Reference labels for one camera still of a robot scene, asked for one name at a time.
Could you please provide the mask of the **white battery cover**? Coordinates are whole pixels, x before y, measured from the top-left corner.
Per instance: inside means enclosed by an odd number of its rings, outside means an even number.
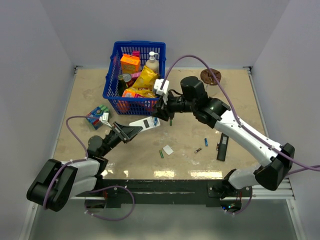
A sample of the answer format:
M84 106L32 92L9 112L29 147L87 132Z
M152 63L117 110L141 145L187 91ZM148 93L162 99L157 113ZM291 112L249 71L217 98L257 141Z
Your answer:
M162 149L167 155L171 155L174 152L173 149L169 145L166 145Z

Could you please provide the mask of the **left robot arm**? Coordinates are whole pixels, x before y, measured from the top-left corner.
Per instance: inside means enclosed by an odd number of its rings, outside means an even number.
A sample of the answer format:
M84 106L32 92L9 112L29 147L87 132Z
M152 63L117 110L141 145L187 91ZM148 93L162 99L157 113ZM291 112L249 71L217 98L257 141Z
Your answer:
M49 159L27 190L27 200L58 212L69 198L84 192L99 196L104 184L98 180L98 175L108 163L105 155L119 143L130 142L142 130L142 126L115 122L104 138L94 135L88 140L87 156L83 159L71 159L65 163Z

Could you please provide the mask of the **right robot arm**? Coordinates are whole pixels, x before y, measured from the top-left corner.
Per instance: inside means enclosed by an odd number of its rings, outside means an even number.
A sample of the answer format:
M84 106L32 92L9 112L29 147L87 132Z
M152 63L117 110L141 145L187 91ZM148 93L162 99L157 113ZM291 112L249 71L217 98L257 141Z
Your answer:
M192 113L195 118L212 129L225 134L247 150L258 166L233 169L223 179L217 190L227 196L235 196L242 188L261 185L275 191L289 170L295 148L275 142L245 122L235 117L231 107L218 98L209 97L204 84L196 76L185 77L180 82L181 94L173 95L169 82L156 79L153 92L159 96L152 116L164 121L173 119L175 113Z

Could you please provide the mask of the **blue battery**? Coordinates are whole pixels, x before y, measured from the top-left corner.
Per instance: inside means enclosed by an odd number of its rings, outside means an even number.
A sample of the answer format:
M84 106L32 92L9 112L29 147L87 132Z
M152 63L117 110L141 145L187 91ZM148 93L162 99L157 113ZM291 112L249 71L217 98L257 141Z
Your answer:
M154 117L154 119L153 119L153 123L154 123L154 126L156 126L156 125L157 125L157 123L158 123L158 118L157 118L157 117Z
M208 144L208 139L207 138L204 138L204 143L205 143L205 146L208 147L209 144Z

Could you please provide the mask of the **white remote control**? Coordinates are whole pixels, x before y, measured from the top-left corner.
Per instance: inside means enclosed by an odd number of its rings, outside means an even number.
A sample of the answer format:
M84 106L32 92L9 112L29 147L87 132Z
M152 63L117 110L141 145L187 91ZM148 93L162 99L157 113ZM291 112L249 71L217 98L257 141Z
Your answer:
M129 126L131 127L142 127L142 132L150 130L150 129L154 129L156 127L159 127L161 125L160 121L157 118L157 125L154 126L154 117L153 116L149 116L140 120L136 120L133 122L129 123Z

